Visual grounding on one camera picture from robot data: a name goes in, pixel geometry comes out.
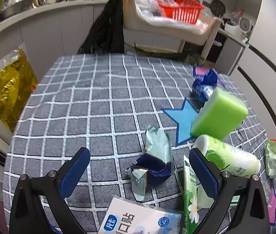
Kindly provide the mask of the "white rice cooker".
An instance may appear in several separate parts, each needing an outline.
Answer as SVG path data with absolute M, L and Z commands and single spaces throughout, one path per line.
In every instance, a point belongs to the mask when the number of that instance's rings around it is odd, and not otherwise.
M 232 25 L 230 22 L 225 24 L 225 31 L 242 41 L 251 31 L 251 20 L 246 17 L 241 17 L 237 24 Z

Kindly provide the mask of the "red plastic basket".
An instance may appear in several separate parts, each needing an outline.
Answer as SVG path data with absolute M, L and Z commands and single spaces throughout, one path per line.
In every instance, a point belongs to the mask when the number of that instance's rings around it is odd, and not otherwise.
M 188 24 L 196 24 L 205 7 L 195 0 L 155 0 L 167 18 Z

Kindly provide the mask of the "white refrigerator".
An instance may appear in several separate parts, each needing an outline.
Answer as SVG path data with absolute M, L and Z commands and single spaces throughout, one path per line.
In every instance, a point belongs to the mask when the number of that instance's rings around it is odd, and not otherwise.
M 249 46 L 231 78 L 270 139 L 276 139 L 276 0 L 262 0 Z

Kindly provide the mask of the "built-in black oven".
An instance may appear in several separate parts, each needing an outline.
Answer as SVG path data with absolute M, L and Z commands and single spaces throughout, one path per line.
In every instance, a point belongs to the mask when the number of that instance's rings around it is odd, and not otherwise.
M 227 41 L 227 37 L 222 33 L 218 32 L 215 37 L 214 44 L 212 45 L 206 60 L 215 63 L 226 41 Z

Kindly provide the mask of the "dark blue crumpled wrapper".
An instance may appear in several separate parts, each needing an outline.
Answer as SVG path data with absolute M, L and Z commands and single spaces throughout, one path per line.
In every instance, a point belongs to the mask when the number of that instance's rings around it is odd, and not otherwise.
M 175 171 L 171 140 L 159 128 L 145 131 L 145 153 L 126 169 L 136 201 L 142 202 L 146 192 L 166 181 Z

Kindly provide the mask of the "green white lotion bottle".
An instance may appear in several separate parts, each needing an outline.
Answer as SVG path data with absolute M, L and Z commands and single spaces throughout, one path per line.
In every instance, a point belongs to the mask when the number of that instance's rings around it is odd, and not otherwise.
M 221 171 L 229 171 L 234 176 L 249 178 L 258 174 L 261 168 L 261 163 L 255 155 L 209 135 L 199 136 L 192 147 L 200 150 L 204 157 L 216 164 Z

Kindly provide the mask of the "black jacket on cart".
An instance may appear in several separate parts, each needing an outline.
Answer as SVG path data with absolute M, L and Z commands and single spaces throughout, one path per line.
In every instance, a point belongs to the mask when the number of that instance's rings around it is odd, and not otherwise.
M 124 53 L 123 26 L 123 0 L 109 0 L 77 53 Z

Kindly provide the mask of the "green hand cream tube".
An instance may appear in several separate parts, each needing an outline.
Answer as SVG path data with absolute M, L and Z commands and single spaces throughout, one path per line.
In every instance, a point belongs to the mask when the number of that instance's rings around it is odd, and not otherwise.
M 199 223 L 197 177 L 192 169 L 189 159 L 184 155 L 183 159 L 184 179 L 184 233 L 195 231 Z

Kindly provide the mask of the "gold foil bag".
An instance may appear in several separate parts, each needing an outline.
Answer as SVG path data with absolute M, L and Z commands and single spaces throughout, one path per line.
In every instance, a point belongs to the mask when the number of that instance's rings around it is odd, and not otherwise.
M 13 132 L 38 79 L 21 47 L 0 60 L 0 121 Z

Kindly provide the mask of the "green plastic bag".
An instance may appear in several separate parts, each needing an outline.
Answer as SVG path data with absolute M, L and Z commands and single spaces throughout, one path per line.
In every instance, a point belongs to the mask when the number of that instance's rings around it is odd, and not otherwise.
M 276 142 L 272 140 L 265 148 L 265 169 L 270 178 L 276 178 Z

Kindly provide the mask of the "green sponge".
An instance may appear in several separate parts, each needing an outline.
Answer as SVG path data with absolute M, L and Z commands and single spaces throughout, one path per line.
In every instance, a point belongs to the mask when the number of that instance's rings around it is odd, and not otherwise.
M 238 97 L 216 87 L 192 121 L 191 135 L 209 135 L 223 140 L 248 116 L 246 104 Z

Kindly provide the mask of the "white bandage box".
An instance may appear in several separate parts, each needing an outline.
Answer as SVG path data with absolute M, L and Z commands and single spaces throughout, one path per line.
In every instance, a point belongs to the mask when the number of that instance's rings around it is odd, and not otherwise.
M 98 233 L 180 233 L 182 214 L 114 196 Z

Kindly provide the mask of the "grey checked tablecloth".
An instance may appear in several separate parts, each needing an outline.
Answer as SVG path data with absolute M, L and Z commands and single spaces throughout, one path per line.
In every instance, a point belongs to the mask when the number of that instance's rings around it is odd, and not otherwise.
M 10 142 L 3 179 L 10 216 L 20 175 L 46 175 L 81 148 L 91 161 L 66 200 L 88 233 L 98 231 L 114 195 L 134 199 L 126 169 L 144 153 L 149 126 L 175 142 L 165 109 L 190 97 L 193 68 L 181 62 L 123 54 L 59 57 L 30 96 Z

